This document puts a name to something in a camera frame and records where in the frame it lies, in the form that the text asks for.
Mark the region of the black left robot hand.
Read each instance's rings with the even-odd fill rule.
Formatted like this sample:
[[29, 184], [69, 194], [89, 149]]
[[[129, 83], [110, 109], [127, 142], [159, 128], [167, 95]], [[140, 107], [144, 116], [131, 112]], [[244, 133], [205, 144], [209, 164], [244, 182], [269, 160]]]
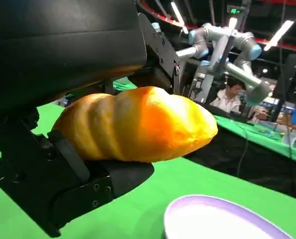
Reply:
[[87, 163], [37, 108], [66, 93], [130, 76], [179, 94], [180, 63], [135, 0], [0, 0], [0, 188], [50, 237], [130, 192], [150, 163]]

